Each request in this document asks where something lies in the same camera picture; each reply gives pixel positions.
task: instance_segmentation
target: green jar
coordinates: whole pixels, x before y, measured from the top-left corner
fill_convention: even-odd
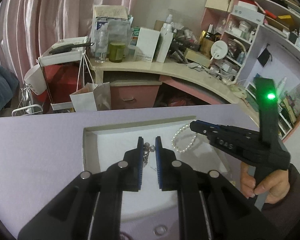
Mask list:
[[[123,60],[123,53],[126,47],[126,44],[123,42],[111,42],[110,43],[110,52],[109,52],[109,60],[111,62],[120,63]]]

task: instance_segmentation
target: drawer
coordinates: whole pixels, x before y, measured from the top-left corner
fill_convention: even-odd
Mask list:
[[[159,85],[111,87],[111,109],[153,107]]]

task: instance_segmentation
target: green light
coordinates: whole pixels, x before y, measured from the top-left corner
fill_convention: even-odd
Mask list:
[[[270,100],[275,99],[275,94],[274,93],[268,94],[268,99],[270,99]]]

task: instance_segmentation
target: jewelry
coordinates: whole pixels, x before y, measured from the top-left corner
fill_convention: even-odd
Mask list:
[[[185,131],[185,130],[187,130],[188,128],[190,128],[190,126],[187,124],[187,125],[185,125],[185,126],[183,126],[183,127],[181,127],[176,133],[175,133],[175,135],[173,136],[173,138],[172,138],[172,140],[171,140],[171,145],[172,145],[172,147],[177,151],[177,152],[179,152],[179,153],[185,153],[186,151],[188,151],[192,146],[193,146],[193,143],[194,143],[194,141],[196,140],[196,138],[197,138],[197,135],[198,135],[198,133],[195,133],[194,135],[193,135],[193,137],[192,137],[192,140],[191,140],[191,142],[189,143],[189,145],[184,149],[184,150],[180,150],[178,147],[177,147],[177,145],[176,145],[176,138],[177,138],[177,136],[180,134],[180,133],[182,133],[183,131]]]
[[[154,145],[150,146],[150,143],[145,143],[143,145],[143,167],[146,167],[146,165],[148,164],[149,153],[154,151]]]

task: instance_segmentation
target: dark brown sleeve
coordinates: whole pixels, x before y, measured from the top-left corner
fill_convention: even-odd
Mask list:
[[[291,164],[289,168],[290,191],[277,204],[265,204],[262,209],[264,216],[272,222],[285,238],[300,221],[300,174]]]

